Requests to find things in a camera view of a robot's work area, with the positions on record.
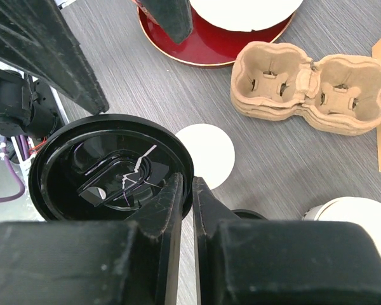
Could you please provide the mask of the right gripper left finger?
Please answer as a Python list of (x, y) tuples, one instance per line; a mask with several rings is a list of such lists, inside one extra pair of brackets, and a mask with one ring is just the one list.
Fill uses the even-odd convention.
[(174, 173), (156, 197), (124, 222), (135, 222), (140, 232), (153, 243), (178, 235), (182, 227), (183, 190), (183, 175)]

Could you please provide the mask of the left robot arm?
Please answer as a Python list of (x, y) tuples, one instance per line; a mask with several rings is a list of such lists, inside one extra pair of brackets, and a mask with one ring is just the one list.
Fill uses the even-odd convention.
[(60, 118), (37, 100), (33, 79), (91, 114), (109, 110), (104, 92), (54, 1), (0, 1), (0, 134), (50, 136)]

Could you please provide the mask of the white paper cup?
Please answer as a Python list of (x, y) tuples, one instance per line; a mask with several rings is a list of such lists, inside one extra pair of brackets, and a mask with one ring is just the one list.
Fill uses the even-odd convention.
[(227, 180), (235, 164), (235, 149), (221, 128), (193, 124), (177, 132), (176, 137), (192, 158), (194, 175), (203, 178), (210, 189), (216, 189)]

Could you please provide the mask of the stack of black cup lids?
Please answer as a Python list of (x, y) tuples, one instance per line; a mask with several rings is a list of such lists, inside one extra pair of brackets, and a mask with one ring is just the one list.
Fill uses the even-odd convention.
[(259, 220), (266, 220), (267, 219), (262, 214), (255, 212), (255, 211), (252, 211), (252, 210), (235, 209), (235, 210), (232, 210), (232, 212), (241, 219), (259, 219)]

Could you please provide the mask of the dark red round tray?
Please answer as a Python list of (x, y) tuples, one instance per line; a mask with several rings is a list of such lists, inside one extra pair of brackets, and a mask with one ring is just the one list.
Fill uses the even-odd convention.
[(219, 68), (232, 65), (238, 53), (252, 41), (273, 43), (289, 26), (294, 15), (264, 30), (233, 32), (209, 24), (192, 12), (194, 29), (180, 44), (174, 43), (162, 28), (137, 9), (140, 26), (150, 43), (163, 55), (186, 65)]

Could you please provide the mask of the black cup lid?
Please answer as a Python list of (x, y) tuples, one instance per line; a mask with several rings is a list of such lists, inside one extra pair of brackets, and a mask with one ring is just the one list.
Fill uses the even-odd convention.
[(55, 132), (29, 172), (31, 201), (45, 220), (123, 220), (183, 177), (182, 213), (192, 205), (194, 165), (181, 141), (127, 114), (79, 119)]

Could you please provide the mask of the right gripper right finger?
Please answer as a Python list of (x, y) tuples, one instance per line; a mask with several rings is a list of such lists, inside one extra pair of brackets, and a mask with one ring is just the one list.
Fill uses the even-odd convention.
[(194, 177), (192, 190), (194, 230), (197, 240), (211, 238), (221, 220), (238, 220), (238, 216), (214, 196), (203, 178)]

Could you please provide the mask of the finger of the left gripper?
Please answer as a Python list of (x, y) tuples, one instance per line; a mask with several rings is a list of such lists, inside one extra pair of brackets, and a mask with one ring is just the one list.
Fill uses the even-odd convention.
[(193, 31), (189, 0), (139, 0), (138, 7), (176, 44), (185, 41)]
[(54, 1), (0, 0), (0, 61), (91, 114), (109, 110), (95, 73)]

